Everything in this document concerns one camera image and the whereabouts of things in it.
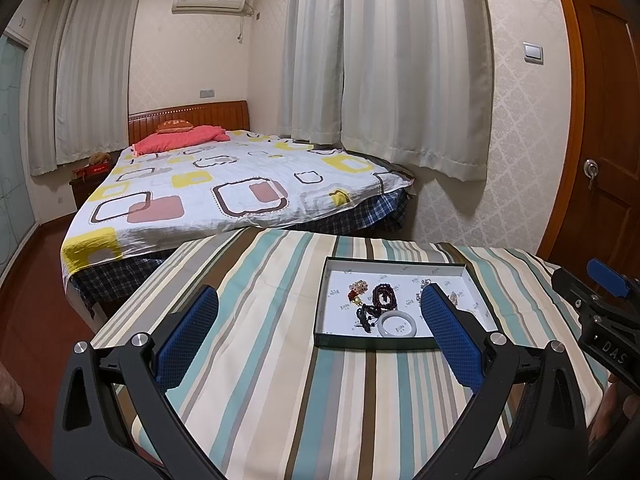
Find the right hand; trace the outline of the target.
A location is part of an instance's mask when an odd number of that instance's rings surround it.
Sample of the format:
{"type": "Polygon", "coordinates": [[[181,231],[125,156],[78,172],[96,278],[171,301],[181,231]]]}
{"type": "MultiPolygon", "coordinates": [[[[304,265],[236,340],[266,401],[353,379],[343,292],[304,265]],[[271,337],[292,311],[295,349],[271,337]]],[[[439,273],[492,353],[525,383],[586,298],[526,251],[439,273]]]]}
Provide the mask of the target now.
{"type": "Polygon", "coordinates": [[[620,379],[611,374],[608,376],[608,386],[589,430],[589,443],[602,441],[620,415],[631,420],[638,411],[638,394],[633,393],[620,379]]]}

